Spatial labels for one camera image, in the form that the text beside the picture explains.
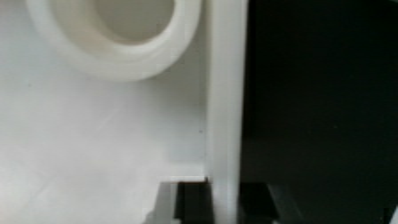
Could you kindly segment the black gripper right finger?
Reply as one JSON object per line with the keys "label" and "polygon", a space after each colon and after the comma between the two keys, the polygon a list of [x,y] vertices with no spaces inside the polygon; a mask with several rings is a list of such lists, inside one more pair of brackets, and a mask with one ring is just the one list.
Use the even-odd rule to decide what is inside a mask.
{"label": "black gripper right finger", "polygon": [[264,182],[239,185],[239,224],[298,224],[300,211],[287,187]]}

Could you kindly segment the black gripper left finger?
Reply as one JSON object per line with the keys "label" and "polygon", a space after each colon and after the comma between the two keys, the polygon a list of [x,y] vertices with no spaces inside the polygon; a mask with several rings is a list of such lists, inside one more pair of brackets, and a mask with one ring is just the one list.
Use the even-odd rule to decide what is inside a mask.
{"label": "black gripper left finger", "polygon": [[214,224],[211,189],[205,181],[159,184],[154,224]]}

